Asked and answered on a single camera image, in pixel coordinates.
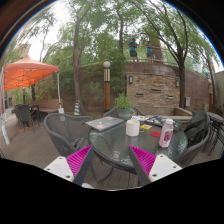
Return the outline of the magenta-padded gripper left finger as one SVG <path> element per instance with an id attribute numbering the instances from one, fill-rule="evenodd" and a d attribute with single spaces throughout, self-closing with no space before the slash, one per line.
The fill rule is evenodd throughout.
<path id="1" fill-rule="evenodd" d="M 89 145 L 68 157 L 57 157 L 45 168 L 45 171 L 68 180 L 78 186 L 87 186 L 84 179 L 93 157 L 93 146 Z"/>

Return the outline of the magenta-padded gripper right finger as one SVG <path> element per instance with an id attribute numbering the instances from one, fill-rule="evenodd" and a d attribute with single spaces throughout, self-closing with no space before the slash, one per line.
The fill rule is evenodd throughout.
<path id="1" fill-rule="evenodd" d="M 164 154 L 155 156 L 133 145 L 129 146 L 128 154 L 141 186 L 148 185 L 151 182 L 181 170 L 179 165 Z"/>

